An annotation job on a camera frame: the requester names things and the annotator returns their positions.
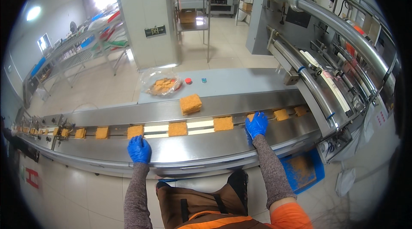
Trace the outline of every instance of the black strap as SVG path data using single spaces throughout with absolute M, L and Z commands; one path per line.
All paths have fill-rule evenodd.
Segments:
M 218 204 L 218 208 L 219 208 L 220 213 L 221 213 L 221 214 L 229 214 L 229 213 L 226 211 L 226 207 L 224 206 L 223 201 L 222 201 L 222 199 L 220 198 L 220 195 L 219 195 L 219 194 L 213 194 L 213 197 L 215 198 L 215 201 L 216 201 L 216 203 Z
M 182 210 L 182 221 L 183 223 L 189 220 L 189 210 L 188 210 L 188 200 L 180 200 L 180 208 Z

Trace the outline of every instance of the blue glove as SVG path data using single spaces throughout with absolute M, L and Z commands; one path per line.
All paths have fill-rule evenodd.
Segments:
M 246 130 L 248 130 L 248 133 L 252 139 L 254 139 L 258 134 L 265 136 L 267 125 L 267 116 L 265 116 L 263 112 L 256 112 L 252 122 L 249 118 L 246 118 Z
M 133 163 L 140 162 L 147 164 L 149 163 L 150 156 L 152 155 L 150 145 L 141 135 L 135 136 L 129 141 L 127 151 L 129 152 Z

